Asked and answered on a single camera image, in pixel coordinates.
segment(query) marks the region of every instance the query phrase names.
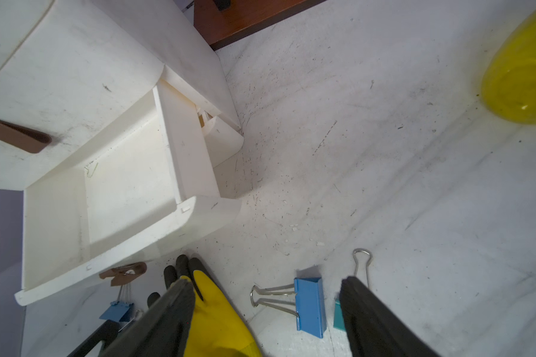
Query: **yellow bottle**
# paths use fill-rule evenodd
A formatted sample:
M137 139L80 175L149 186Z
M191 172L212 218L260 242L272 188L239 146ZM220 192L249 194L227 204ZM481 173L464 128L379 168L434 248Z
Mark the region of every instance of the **yellow bottle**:
M536 124L536 11L495 54L481 93L487 107L500 117Z

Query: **white tile floor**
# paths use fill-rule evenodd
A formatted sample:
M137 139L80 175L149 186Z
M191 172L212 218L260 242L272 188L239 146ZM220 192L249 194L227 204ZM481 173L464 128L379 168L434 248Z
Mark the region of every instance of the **white tile floor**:
M331 327L351 250L372 290L442 356L536 356L536 127L498 119L479 81L536 0L328 0L218 51L245 137L215 169L236 221L188 246L269 356L350 355ZM140 305L162 268L135 281ZM322 340L250 305L253 284L323 276ZM63 356L102 285L27 308L22 356Z

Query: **brown drawer handle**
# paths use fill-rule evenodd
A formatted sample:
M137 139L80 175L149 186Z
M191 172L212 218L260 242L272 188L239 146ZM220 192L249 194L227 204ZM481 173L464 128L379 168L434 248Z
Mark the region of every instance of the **brown drawer handle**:
M44 132L3 120L0 120L0 140L32 154L39 153L52 142L52 138Z

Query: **binder clip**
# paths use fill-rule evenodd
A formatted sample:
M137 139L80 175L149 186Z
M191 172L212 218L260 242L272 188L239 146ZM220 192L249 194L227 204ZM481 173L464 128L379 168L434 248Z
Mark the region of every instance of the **binder clip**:
M356 270L353 272L353 276L357 277L357 269L359 268L359 262L357 261L356 254L360 252L369 255L369 259L365 263L365 277L367 279L367 288L371 290L371 284L369 283L369 265L372 263L373 256L369 250L363 248L356 248L353 251L353 260L356 261ZM338 330L345 331L345 323L343 321L343 314L341 312L341 306L339 304L338 298L336 298L336 305L334 307L334 327Z
M133 317L133 303L127 303L127 297L124 297L121 301L121 292L123 291L123 286L127 287L125 295L130 295L130 285L121 285L119 288L119 295L117 295L117 300L110 303L109 308L105 310L104 313L99 317L102 320L111 320L115 322L129 322Z
M264 298L254 301L252 296L254 291L258 295L295 295L295 303ZM273 304L272 302L294 305L295 310ZM264 305L292 314L296 317L296 328L298 331L304 331L319 338L323 338L323 333L326 331L327 323L326 311L323 305L322 278L295 278L293 284L267 289L260 289L255 285L250 290L250 303L254 307Z
M106 270L99 275L99 278L113 278L111 286L123 286L145 274L146 271L147 264L140 262Z

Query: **wooden baseboard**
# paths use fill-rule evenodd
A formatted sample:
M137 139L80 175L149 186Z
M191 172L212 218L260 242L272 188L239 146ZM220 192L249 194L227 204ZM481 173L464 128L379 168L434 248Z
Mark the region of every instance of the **wooden baseboard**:
M232 0L219 11L213 0L195 0L194 26L217 50L324 1Z

